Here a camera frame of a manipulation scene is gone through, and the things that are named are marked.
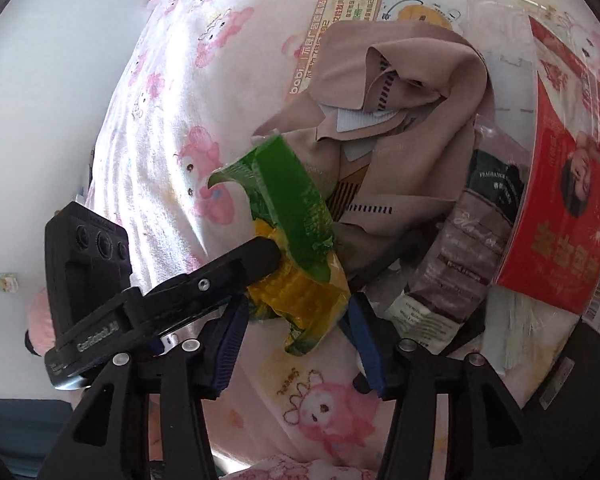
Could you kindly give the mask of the green yellow corn snack bag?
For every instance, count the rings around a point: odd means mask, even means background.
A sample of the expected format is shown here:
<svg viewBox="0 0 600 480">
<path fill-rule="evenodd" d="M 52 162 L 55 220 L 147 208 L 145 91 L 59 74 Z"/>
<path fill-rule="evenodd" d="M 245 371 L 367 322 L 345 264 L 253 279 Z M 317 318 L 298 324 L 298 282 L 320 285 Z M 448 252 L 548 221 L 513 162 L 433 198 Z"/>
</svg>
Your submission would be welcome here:
<svg viewBox="0 0 600 480">
<path fill-rule="evenodd" d="M 256 234 L 272 240 L 282 254 L 276 271 L 248 287 L 253 315 L 286 320 L 285 351 L 305 356 L 335 327 L 350 299 L 335 252 L 332 216 L 281 136 L 213 171 L 208 187 L 226 182 L 242 187 Z"/>
</svg>

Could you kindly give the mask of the pink clothing pile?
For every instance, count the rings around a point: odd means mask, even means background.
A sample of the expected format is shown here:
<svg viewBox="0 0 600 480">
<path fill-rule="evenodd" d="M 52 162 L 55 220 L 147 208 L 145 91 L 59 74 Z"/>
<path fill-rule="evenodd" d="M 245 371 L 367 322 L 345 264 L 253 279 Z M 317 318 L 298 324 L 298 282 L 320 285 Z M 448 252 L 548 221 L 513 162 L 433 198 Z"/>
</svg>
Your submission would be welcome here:
<svg viewBox="0 0 600 480">
<path fill-rule="evenodd" d="M 32 350 L 38 356 L 53 348 L 56 342 L 47 290 L 41 289 L 27 305 L 28 337 Z"/>
</svg>

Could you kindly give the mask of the white paper tissue pack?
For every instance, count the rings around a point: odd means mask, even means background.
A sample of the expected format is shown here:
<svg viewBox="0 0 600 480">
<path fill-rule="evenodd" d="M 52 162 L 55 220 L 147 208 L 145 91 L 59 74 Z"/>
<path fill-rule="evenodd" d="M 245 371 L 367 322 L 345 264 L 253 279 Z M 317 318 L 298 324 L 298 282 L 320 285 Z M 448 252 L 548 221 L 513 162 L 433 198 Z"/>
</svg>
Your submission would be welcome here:
<svg viewBox="0 0 600 480">
<path fill-rule="evenodd" d="M 501 375 L 524 365 L 549 370 L 579 320 L 577 314 L 495 286 L 486 296 L 481 352 Z"/>
</svg>

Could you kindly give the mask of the red packaged booklet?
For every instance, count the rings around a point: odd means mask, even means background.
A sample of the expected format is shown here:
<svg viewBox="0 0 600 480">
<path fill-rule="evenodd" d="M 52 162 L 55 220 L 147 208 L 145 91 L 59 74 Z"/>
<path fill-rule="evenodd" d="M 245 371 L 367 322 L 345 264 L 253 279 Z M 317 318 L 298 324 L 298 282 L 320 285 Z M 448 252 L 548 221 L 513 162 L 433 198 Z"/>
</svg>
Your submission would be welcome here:
<svg viewBox="0 0 600 480">
<path fill-rule="evenodd" d="M 600 80 L 544 24 L 529 25 L 535 134 L 498 284 L 581 314 L 600 277 Z"/>
</svg>

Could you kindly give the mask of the pink cartoon print bedsheet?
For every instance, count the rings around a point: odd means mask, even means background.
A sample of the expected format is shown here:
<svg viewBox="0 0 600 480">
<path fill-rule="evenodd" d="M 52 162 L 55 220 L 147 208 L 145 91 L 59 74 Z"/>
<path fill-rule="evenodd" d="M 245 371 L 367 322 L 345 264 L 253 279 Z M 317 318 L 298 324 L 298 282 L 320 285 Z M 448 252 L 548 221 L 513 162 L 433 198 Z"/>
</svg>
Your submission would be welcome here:
<svg viewBox="0 0 600 480">
<path fill-rule="evenodd" d="M 151 290 L 257 235 L 242 187 L 209 188 L 208 179 L 257 146 L 253 133 L 290 102 L 296 49 L 316 3 L 161 0 L 152 12 L 112 95 L 87 197 L 96 214 L 128 233 L 134 286 Z M 529 181 L 535 134 L 530 18 L 600 80 L 600 25 L 581 0 L 382 0 L 373 21 L 452 30 L 486 62 L 494 109 L 475 119 L 476 145 L 460 193 L 480 194 L 512 224 L 486 296 L 503 287 L 498 274 Z M 320 193 L 333 231 L 362 177 L 358 171 L 331 196 Z M 364 290 L 382 318 L 453 208 L 405 231 L 360 272 L 343 269 L 349 281 L 378 264 Z M 374 478 L 393 405 L 354 388 L 360 358 L 340 330 L 342 317 L 312 351 L 292 356 L 285 351 L 286 320 L 253 313 L 254 307 L 230 385 L 204 404 L 211 447 L 244 463 L 245 479 Z M 550 473 L 600 479 L 600 277 L 578 315 L 549 370 L 524 365 L 499 375 L 541 424 Z"/>
</svg>

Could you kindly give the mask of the beige folded cloth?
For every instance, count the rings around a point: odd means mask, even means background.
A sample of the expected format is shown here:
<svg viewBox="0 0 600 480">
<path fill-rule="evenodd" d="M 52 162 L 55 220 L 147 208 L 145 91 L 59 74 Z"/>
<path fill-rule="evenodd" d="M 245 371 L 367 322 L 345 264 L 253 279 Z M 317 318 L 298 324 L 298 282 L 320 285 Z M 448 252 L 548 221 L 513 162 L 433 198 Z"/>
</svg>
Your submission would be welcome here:
<svg viewBox="0 0 600 480">
<path fill-rule="evenodd" d="M 347 274 L 408 229 L 447 214 L 465 186 L 477 115 L 493 112 L 483 56 L 419 21 L 335 24 L 306 88 L 253 133 L 280 134 L 323 197 L 363 177 L 334 225 Z"/>
</svg>

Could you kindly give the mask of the orange bordered leaflet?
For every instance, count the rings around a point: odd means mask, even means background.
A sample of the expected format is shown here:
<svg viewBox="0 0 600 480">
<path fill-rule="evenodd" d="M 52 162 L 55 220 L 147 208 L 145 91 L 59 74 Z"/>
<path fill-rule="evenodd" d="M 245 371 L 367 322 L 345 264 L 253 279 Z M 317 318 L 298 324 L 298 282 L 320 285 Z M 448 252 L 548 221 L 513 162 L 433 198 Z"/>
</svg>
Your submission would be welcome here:
<svg viewBox="0 0 600 480">
<path fill-rule="evenodd" d="M 316 66 L 321 63 L 324 47 L 332 43 L 329 29 L 335 24 L 372 22 L 378 18 L 382 0 L 317 0 L 310 24 L 296 51 L 297 63 L 292 72 L 286 101 L 296 98 L 311 84 Z"/>
</svg>

